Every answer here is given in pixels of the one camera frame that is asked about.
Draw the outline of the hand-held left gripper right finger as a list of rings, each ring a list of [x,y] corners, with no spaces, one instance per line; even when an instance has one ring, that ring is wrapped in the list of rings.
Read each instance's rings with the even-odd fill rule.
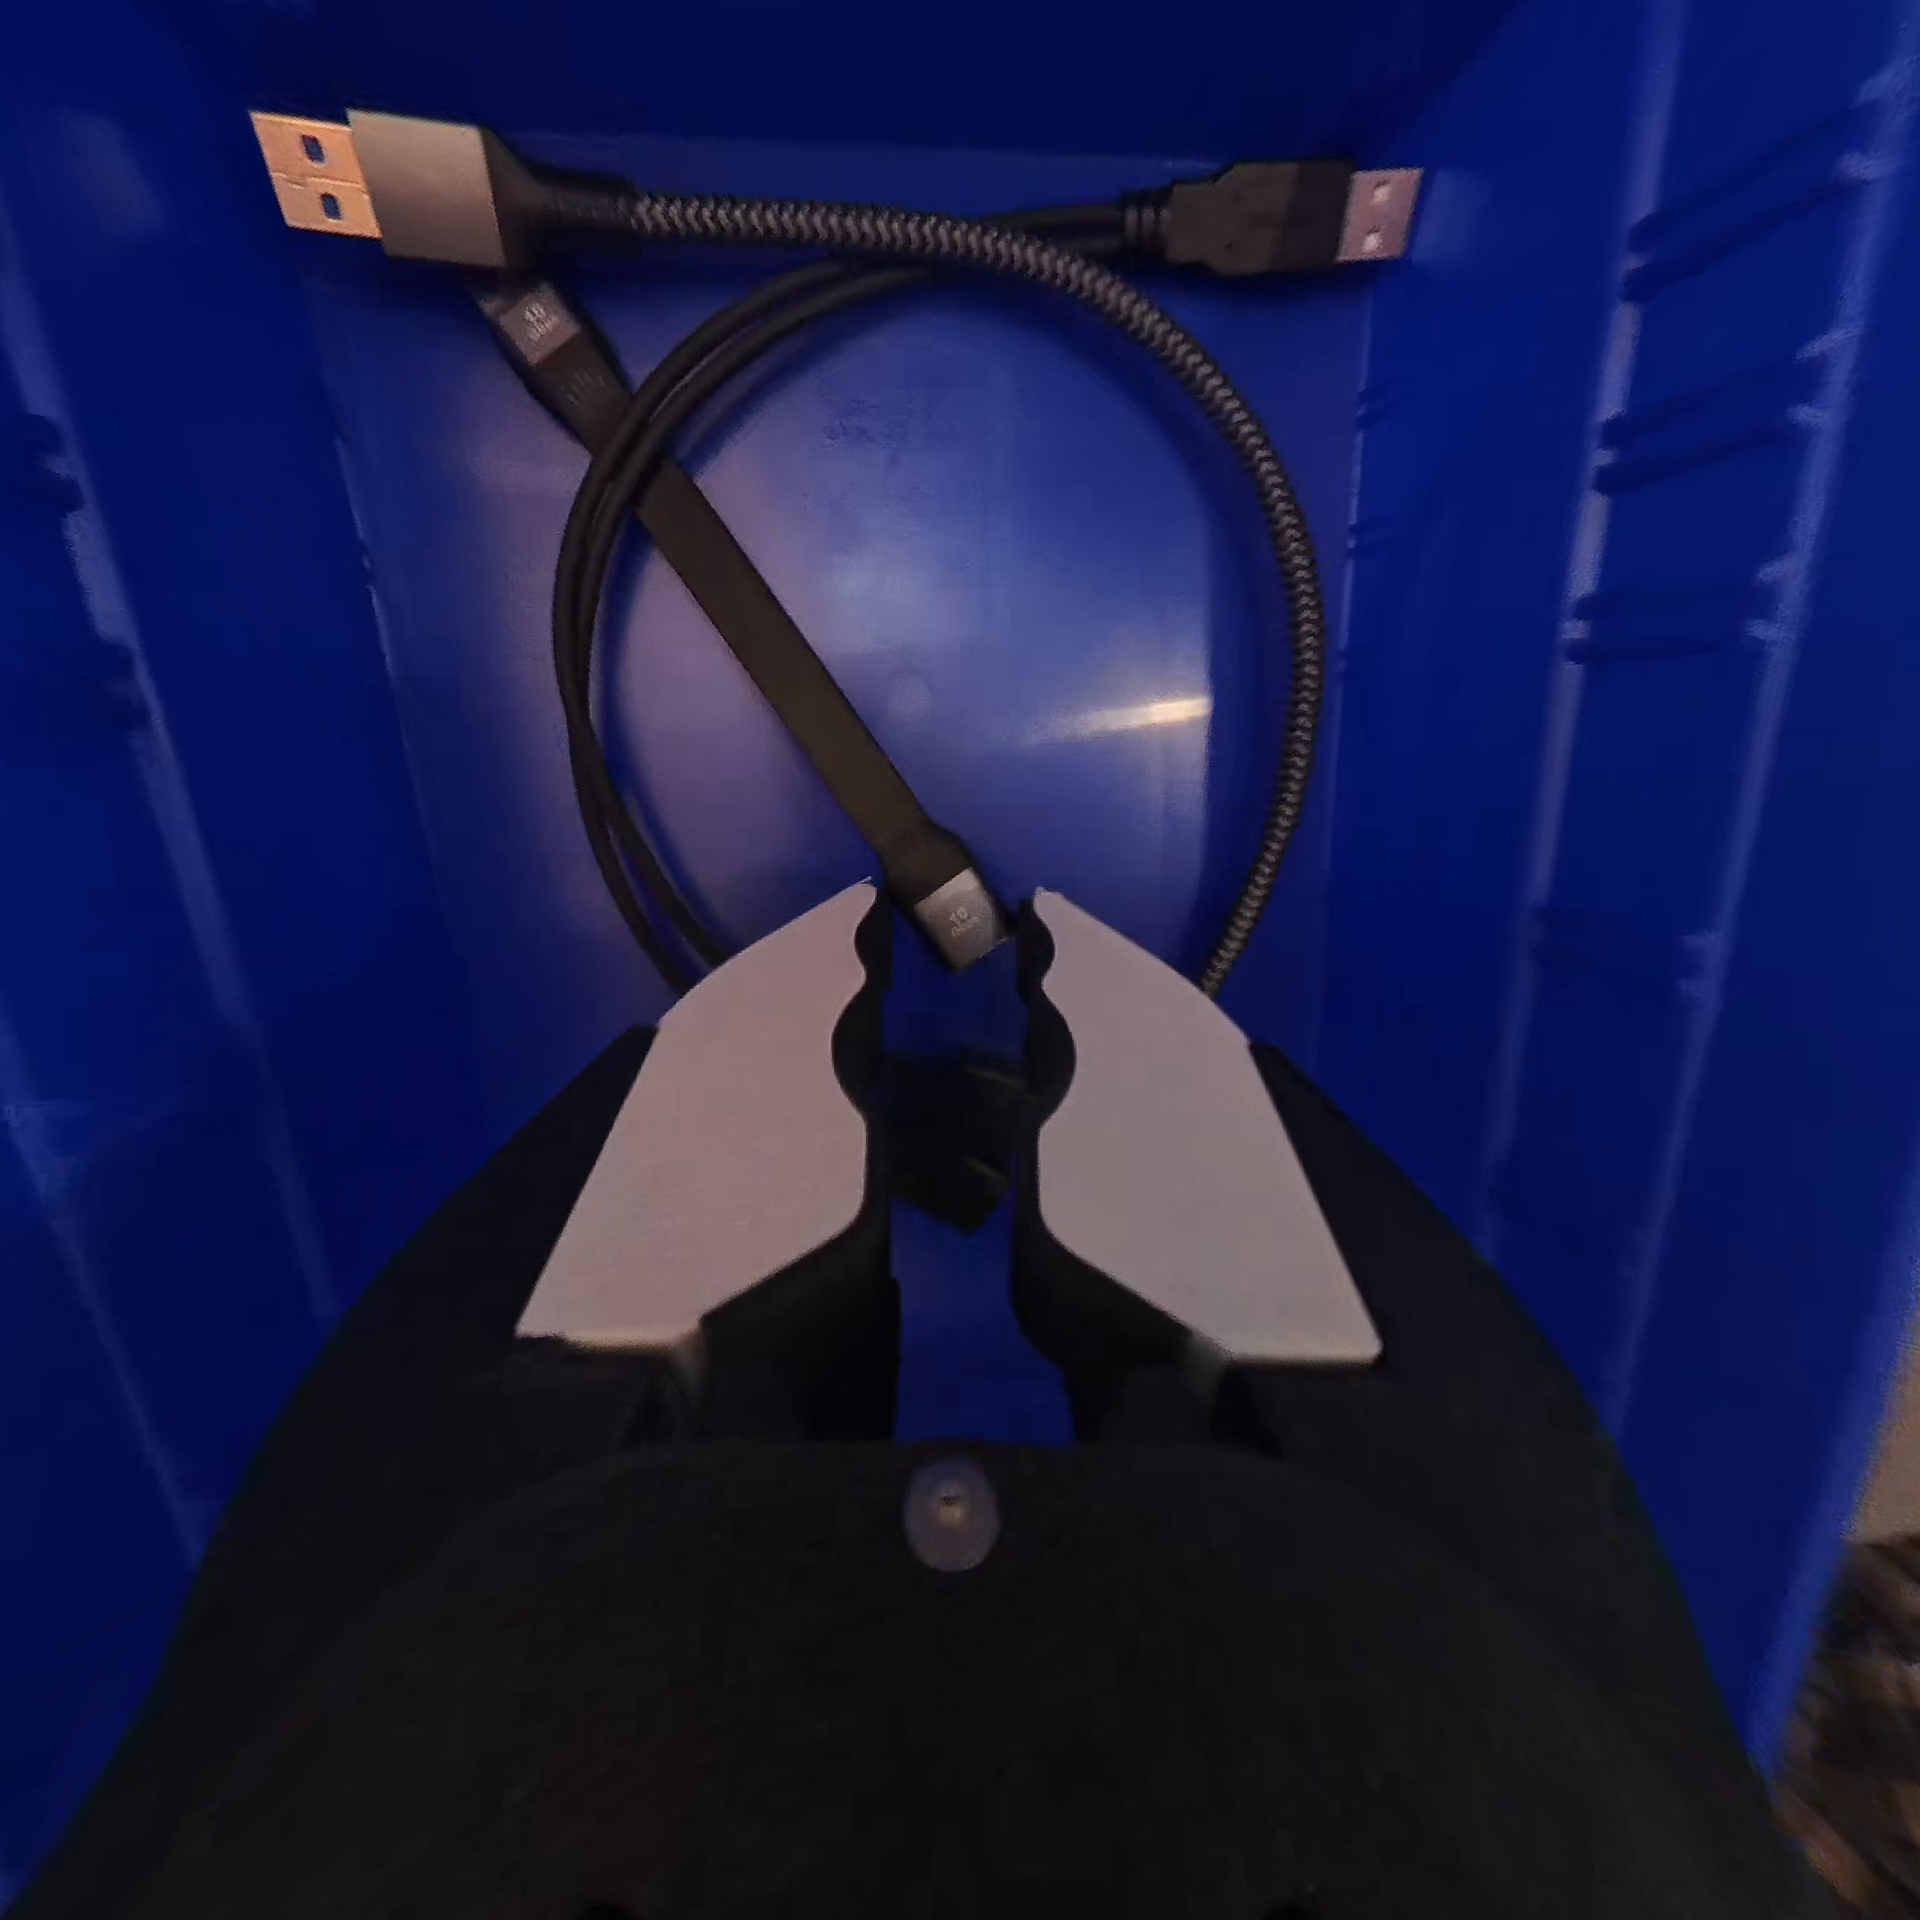
[[[1082,1390],[1131,1368],[1371,1368],[1381,1321],[1240,1022],[1049,887],[1016,984],[1025,1340]]]

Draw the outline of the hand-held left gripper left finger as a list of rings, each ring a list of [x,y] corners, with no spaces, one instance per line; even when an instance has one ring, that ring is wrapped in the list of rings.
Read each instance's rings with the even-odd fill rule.
[[[854,882],[671,1002],[513,1321],[694,1390],[901,1317],[875,1139],[892,914]]]

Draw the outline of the blue plastic bin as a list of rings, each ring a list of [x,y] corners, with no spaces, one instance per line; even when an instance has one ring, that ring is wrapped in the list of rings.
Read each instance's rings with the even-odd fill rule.
[[[6,1895],[323,1336],[671,1002],[589,455],[253,107],[937,213],[1422,168],[1403,264],[1142,273],[1330,598],[1221,1002],[1569,1356],[1771,1765],[1915,1309],[1915,3],[6,3]]]

